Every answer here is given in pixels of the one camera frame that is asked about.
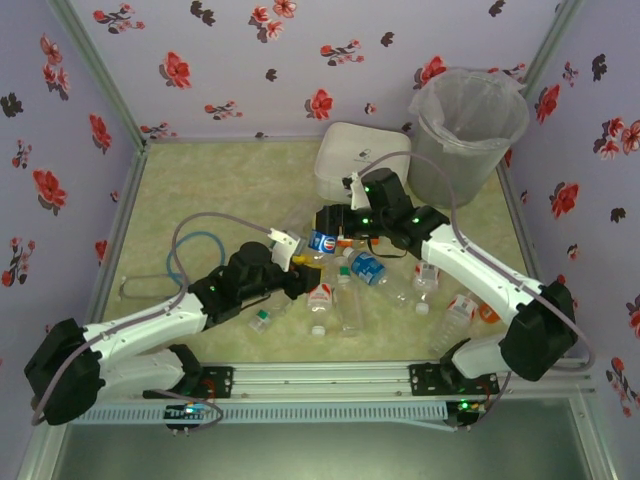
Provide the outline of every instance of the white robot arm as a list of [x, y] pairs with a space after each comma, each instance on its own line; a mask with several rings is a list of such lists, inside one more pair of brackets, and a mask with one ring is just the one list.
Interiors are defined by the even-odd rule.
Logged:
[[[396, 247], [441, 268], [476, 292], [509, 326], [506, 335], [465, 340], [440, 359], [440, 376], [453, 391], [465, 379], [495, 372], [514, 371], [536, 381], [575, 344], [577, 337], [571, 329], [531, 295], [543, 297], [573, 320], [571, 296], [563, 285], [545, 286], [501, 264], [468, 240], [463, 238], [461, 243], [445, 215], [428, 206], [413, 207], [389, 169], [368, 173], [354, 191], [354, 199], [366, 200], [367, 205], [355, 210], [348, 205], [324, 207], [316, 214], [317, 231], [345, 238], [387, 236]], [[44, 409], [46, 420], [52, 425], [66, 423], [96, 401], [141, 391], [192, 394], [201, 383], [202, 369], [186, 346], [141, 354], [214, 327], [237, 315], [252, 299], [279, 289], [295, 299], [320, 281], [318, 270], [290, 262], [296, 238], [276, 230], [269, 237], [276, 241], [272, 251], [260, 243], [244, 244], [227, 266], [196, 281], [179, 298], [85, 328], [73, 319], [56, 324], [25, 368], [37, 399], [60, 365], [78, 347], [93, 343], [60, 377]], [[470, 253], [470, 246], [483, 253], [484, 261]], [[495, 268], [509, 272], [516, 284]], [[117, 328], [141, 317], [147, 320]]]

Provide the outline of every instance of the purple wall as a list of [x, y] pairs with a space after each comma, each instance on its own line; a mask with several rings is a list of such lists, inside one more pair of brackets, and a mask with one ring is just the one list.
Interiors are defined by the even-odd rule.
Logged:
[[22, 369], [48, 324], [84, 320], [134, 147], [45, 2], [4, 12], [0, 45], [4, 480], [17, 475], [32, 431]]
[[544, 279], [562, 275], [596, 346], [620, 478], [640, 471], [640, 63], [629, 57], [639, 21], [635, 0], [585, 2], [510, 167]]
[[71, 3], [139, 126], [220, 138], [321, 135], [331, 121], [399, 130], [436, 56], [522, 76], [558, 1]]

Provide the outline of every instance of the glass panel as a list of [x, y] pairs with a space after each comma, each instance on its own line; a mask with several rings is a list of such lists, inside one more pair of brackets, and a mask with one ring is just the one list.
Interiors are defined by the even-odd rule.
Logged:
[[56, 480], [589, 478], [566, 401], [503, 401], [470, 433], [401, 424], [71, 426]]

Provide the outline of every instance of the trash can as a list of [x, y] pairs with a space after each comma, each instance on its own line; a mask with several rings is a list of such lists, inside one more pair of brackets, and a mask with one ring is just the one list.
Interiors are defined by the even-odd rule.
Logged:
[[[414, 96], [409, 111], [418, 115], [420, 128], [413, 151], [447, 174], [456, 206], [474, 199], [527, 128], [529, 112], [520, 88], [502, 72], [450, 70], [432, 78]], [[408, 180], [423, 202], [451, 207], [445, 181], [431, 165], [412, 158]]]

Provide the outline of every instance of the bottle cap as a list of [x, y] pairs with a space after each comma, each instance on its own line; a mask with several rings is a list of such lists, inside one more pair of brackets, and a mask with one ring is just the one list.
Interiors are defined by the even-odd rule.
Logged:
[[417, 303], [416, 304], [416, 313], [418, 315], [427, 315], [429, 313], [429, 304], [428, 303]]

